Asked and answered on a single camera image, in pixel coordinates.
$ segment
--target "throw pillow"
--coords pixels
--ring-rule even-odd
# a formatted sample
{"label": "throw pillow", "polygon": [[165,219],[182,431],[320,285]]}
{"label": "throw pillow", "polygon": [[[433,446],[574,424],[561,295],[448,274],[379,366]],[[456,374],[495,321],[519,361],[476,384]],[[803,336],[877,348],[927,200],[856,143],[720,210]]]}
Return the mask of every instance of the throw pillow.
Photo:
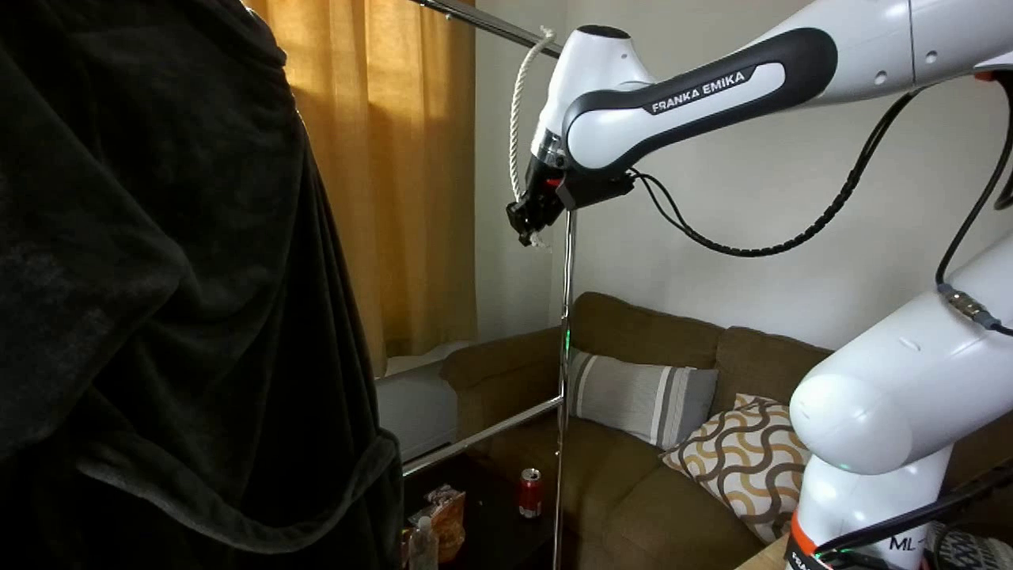
{"label": "throw pillow", "polygon": [[570,414],[670,450],[707,422],[715,370],[632,363],[607,355],[574,352],[567,366]]}
{"label": "throw pillow", "polygon": [[777,542],[799,506],[808,450],[782,402],[739,392],[731,410],[712,414],[663,460],[699,480],[756,537]]}

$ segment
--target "chrome rod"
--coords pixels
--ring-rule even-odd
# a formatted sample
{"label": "chrome rod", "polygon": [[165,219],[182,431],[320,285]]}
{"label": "chrome rod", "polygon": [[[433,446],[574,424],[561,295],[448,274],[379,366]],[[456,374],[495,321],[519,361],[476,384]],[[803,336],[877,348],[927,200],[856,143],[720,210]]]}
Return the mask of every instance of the chrome rod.
{"label": "chrome rod", "polygon": [[525,422],[533,422],[533,416],[537,416],[537,414],[544,414],[544,410],[551,410],[551,407],[559,407],[559,404],[561,404],[561,394],[551,394],[551,397],[544,397],[543,404],[533,404],[533,407],[525,407],[525,410],[519,410],[519,414],[503,416],[502,424],[490,424],[490,427],[486,427],[486,431],[479,431],[479,434],[468,434],[467,441],[456,441],[456,444],[450,444],[450,446],[439,446],[439,450],[433,450],[433,451],[425,451],[425,457],[418,457],[416,462],[406,462],[406,466],[403,466],[403,479],[413,479],[416,470],[425,470],[425,467],[432,467],[432,466],[437,466],[437,462],[448,462],[448,460],[454,460],[454,457],[479,446],[483,441],[490,441],[490,435],[497,435],[497,434],[503,434],[503,431],[514,431],[514,427],[519,427],[519,424],[525,424]]}
{"label": "chrome rod", "polygon": [[[476,5],[467,5],[467,3],[456,3],[456,0],[416,0],[416,3],[420,3],[427,9],[437,9],[448,19],[459,19],[459,21],[468,21],[476,27],[483,27],[483,30],[502,33],[502,39],[506,39],[514,45],[524,45],[524,48],[536,48],[543,41],[543,33],[536,33],[529,27],[519,27],[519,26],[502,19],[502,16],[490,16],[486,9],[476,9]],[[543,48],[543,52],[561,57],[561,45],[548,41]]]}
{"label": "chrome rod", "polygon": [[567,388],[567,363],[574,348],[570,314],[574,314],[574,274],[575,274],[575,210],[570,210],[567,226],[567,270],[565,270],[565,343],[561,343],[561,407],[559,407],[559,502],[551,520],[551,570],[565,567],[565,470],[567,470],[567,427],[570,427],[570,388]]}

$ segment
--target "side table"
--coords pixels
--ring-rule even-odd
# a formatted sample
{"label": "side table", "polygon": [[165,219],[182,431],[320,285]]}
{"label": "side table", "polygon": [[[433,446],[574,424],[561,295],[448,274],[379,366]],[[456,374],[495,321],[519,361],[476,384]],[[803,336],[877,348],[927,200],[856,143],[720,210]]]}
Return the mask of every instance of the side table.
{"label": "side table", "polygon": [[467,489],[467,543],[439,570],[551,567],[551,502],[544,502],[537,520],[524,520],[516,511],[516,480],[503,480],[464,451],[406,480],[406,517],[418,511],[425,494],[439,483]]}

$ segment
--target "robotic arm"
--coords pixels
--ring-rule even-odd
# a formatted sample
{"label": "robotic arm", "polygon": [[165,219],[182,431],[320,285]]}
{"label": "robotic arm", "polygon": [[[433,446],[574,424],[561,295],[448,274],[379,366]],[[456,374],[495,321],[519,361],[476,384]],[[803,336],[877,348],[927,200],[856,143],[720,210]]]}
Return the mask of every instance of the robotic arm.
{"label": "robotic arm", "polygon": [[575,27],[548,85],[525,194],[506,204],[510,224],[529,242],[565,210],[628,194],[628,168],[679,138],[972,73],[1013,50],[1009,21],[1009,0],[814,0],[731,57],[666,81],[649,80],[623,30]]}
{"label": "robotic arm", "polygon": [[[1006,50],[1013,0],[814,0],[731,57],[666,81],[649,80],[623,30],[575,27],[548,85],[525,194],[506,204],[510,224],[529,242],[565,210],[628,194],[631,168],[679,138],[994,68]],[[1013,236],[956,274],[984,295],[998,318],[1013,318],[1009,258]],[[792,523],[792,567],[823,567],[799,549],[814,554],[823,542],[932,502],[952,441],[1013,407],[1013,337],[976,318],[927,292],[799,385],[792,422],[814,460]],[[919,567],[909,548],[919,537],[877,543],[875,554],[889,567]]]}

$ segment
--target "couch cushion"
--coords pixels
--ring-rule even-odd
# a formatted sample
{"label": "couch cushion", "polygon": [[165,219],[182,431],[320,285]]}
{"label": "couch cushion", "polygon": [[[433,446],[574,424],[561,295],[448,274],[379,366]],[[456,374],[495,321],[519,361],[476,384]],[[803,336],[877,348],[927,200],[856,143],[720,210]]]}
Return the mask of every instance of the couch cushion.
{"label": "couch cushion", "polygon": [[651,467],[658,450],[591,422],[570,422],[565,450],[565,511],[567,525],[588,537],[607,536],[616,502],[623,499]]}
{"label": "couch cushion", "polygon": [[735,392],[756,392],[788,402],[799,380],[831,352],[761,328],[731,327],[720,345],[715,410],[735,404]]}
{"label": "couch cushion", "polygon": [[722,327],[587,292],[570,317],[574,345],[644,363],[712,366]]}
{"label": "couch cushion", "polygon": [[762,548],[697,480],[657,462],[607,517],[605,549],[623,570],[739,567]]}
{"label": "couch cushion", "polygon": [[670,450],[707,422],[715,370],[574,352],[567,385],[570,414]]}
{"label": "couch cushion", "polygon": [[666,451],[666,466],[707,487],[762,542],[784,533],[803,462],[788,407],[768,394],[739,394],[731,410],[712,414]]}

